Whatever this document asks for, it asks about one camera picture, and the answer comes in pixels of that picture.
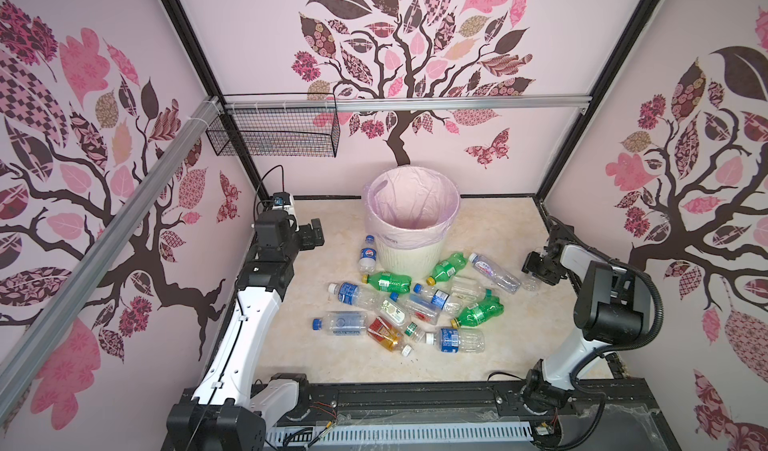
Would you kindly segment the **pepsi label bottle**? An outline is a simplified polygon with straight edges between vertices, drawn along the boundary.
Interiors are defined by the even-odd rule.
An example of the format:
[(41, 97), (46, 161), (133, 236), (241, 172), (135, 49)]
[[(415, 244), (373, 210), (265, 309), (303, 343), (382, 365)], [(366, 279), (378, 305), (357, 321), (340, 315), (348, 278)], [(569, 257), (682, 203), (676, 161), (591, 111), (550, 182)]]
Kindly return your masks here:
[(376, 265), (377, 248), (375, 237), (367, 235), (361, 247), (358, 268), (361, 274), (371, 274), (376, 270)]

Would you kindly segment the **clear bottle blue label white cap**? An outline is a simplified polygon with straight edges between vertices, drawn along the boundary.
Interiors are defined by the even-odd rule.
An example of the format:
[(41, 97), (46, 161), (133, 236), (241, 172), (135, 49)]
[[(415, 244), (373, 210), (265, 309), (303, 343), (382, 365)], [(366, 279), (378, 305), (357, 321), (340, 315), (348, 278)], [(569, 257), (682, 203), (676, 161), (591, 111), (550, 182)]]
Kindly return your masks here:
[(328, 293), (342, 304), (369, 311), (378, 310), (387, 298), (385, 294), (379, 291), (364, 289), (349, 282), (330, 283)]

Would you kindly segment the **clear crushed bottle yellow label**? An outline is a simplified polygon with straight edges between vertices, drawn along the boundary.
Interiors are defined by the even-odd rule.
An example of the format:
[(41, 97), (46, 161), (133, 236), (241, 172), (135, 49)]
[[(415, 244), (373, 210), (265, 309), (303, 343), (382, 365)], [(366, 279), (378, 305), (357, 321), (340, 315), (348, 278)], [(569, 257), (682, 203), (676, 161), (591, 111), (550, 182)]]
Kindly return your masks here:
[(478, 281), (463, 276), (454, 276), (449, 282), (448, 291), (451, 296), (468, 303), (481, 301), (490, 294)]

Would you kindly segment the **small bottle blue label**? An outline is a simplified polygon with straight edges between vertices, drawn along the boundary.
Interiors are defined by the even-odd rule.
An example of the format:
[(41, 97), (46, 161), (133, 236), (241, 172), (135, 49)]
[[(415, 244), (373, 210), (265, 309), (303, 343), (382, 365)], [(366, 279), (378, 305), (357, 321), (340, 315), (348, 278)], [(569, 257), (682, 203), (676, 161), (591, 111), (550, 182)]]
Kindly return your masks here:
[(451, 316), (457, 316), (463, 308), (463, 302), (460, 299), (433, 286), (417, 283), (413, 286), (413, 292)]

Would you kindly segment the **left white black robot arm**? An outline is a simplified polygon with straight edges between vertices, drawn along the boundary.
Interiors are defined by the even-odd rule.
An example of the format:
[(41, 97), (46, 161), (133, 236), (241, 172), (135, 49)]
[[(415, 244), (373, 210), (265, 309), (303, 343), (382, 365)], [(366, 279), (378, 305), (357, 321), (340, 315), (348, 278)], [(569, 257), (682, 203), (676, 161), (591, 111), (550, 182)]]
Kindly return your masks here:
[(272, 321), (302, 251), (325, 243), (322, 224), (300, 225), (284, 209), (259, 214), (235, 281), (226, 329), (200, 384), (175, 404), (166, 420), (166, 450), (260, 450), (266, 433), (306, 405), (303, 374), (255, 383), (255, 370)]

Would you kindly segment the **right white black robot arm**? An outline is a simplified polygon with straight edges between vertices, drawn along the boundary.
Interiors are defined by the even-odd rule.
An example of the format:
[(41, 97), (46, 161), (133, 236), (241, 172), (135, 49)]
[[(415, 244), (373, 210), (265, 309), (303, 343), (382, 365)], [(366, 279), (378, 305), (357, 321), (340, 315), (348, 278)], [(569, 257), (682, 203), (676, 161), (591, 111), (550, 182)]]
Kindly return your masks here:
[(564, 407), (579, 375), (598, 357), (651, 343), (664, 319), (660, 292), (647, 273), (587, 245), (554, 216), (548, 224), (547, 243), (529, 253), (522, 271), (550, 286), (573, 275), (578, 289), (575, 329), (526, 375), (522, 400), (535, 414)]

